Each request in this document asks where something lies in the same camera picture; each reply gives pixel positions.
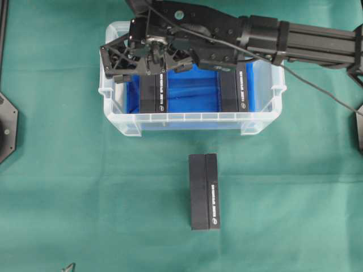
black rectangular block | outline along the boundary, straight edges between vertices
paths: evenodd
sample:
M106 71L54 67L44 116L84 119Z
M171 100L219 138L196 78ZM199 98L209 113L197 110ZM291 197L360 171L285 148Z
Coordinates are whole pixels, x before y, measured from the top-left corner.
M190 155L192 230L220 229L217 154Z

green tablecloth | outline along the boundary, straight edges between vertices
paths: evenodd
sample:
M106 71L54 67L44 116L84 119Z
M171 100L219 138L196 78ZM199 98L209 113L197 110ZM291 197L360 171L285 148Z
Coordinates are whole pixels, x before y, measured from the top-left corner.
M192 1L233 15L353 30L358 0ZM286 75L282 115L261 134L120 134L98 94L105 29L122 0L10 0L1 90L19 108L0 166L0 270L363 269L363 157L354 116ZM288 64L358 107L344 71ZM191 232L188 154L216 152L222 229Z

